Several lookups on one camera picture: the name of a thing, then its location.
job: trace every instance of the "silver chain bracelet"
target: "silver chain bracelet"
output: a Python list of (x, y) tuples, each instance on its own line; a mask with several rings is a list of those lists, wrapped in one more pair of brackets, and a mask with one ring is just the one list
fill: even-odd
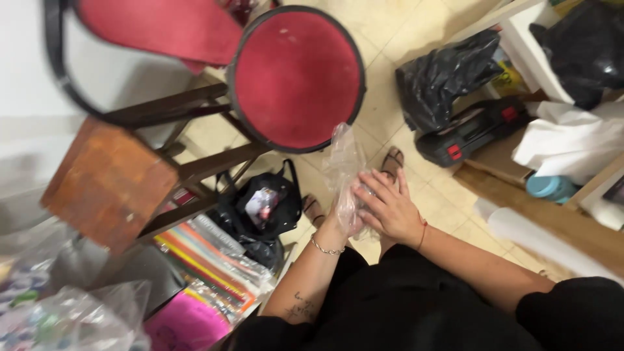
[(319, 249), (322, 253), (324, 253), (324, 254), (330, 254), (330, 255), (339, 255), (339, 254), (342, 254), (342, 253), (344, 252), (344, 249), (346, 248), (346, 246), (345, 246), (345, 247), (343, 247), (343, 249), (342, 249), (342, 250), (329, 250), (329, 251), (327, 251), (327, 250), (325, 250), (324, 248), (320, 247), (320, 246), (316, 243), (316, 241), (314, 241), (314, 235), (315, 235), (315, 234), (316, 234), (316, 232), (312, 233), (312, 235), (310, 236), (310, 240), (312, 241), (312, 244), (314, 244), (314, 246), (318, 247), (318, 249)]

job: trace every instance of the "pink paper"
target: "pink paper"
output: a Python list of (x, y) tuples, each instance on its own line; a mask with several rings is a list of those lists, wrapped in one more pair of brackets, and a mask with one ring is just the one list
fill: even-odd
[(152, 351), (195, 351), (226, 336), (230, 325), (214, 308), (181, 292), (145, 323), (145, 331)]

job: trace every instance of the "red cushion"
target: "red cushion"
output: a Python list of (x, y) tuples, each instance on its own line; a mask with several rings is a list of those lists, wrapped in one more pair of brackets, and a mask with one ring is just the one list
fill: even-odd
[(330, 140), (334, 127), (357, 113), (364, 92), (361, 58), (348, 34), (301, 8), (279, 7), (256, 28), (252, 23), (234, 62), (239, 114), (278, 149)]
[(81, 21), (114, 44), (229, 64), (242, 28), (215, 0), (80, 0)]

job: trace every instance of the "round stool seat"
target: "round stool seat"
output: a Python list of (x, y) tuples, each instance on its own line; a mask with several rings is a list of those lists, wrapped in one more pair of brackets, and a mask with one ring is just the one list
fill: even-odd
[(358, 48), (322, 11), (282, 6), (243, 33), (228, 72), (232, 105), (260, 141), (292, 153), (322, 149), (352, 124), (366, 85)]

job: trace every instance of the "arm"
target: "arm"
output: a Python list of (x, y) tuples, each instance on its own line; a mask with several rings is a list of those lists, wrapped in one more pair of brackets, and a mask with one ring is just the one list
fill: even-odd
[[(342, 250), (348, 236), (338, 229), (332, 210), (314, 235), (325, 250)], [(325, 300), (339, 255), (325, 254), (309, 241), (273, 291), (262, 315), (282, 318), (290, 324), (313, 323)]]
[(405, 173), (399, 169), (397, 190), (383, 175), (360, 174), (377, 197), (354, 189), (371, 209), (362, 219), (394, 241), (410, 246), (431, 262), (467, 282), (501, 310), (514, 314), (520, 299), (531, 292), (549, 292), (554, 282), (528, 269), (425, 225), (411, 202)]

